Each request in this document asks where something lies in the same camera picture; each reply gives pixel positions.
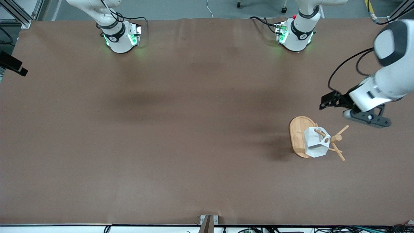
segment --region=brown table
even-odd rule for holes
[[[397,224],[414,218],[413,95],[376,129],[318,110],[327,79],[372,46],[369,19],[324,19],[301,53],[247,19],[151,21],[115,54],[95,22],[33,22],[0,87],[1,223]],[[332,85],[363,77],[355,61]],[[371,54],[364,72],[378,65]],[[328,132],[334,152],[303,159],[291,119]]]

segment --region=wooden base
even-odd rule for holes
[[[305,154],[305,135],[303,132],[309,127],[317,127],[318,124],[313,122],[307,116],[298,116],[294,118],[289,125],[290,141],[292,142],[292,148],[299,157],[309,158]]]

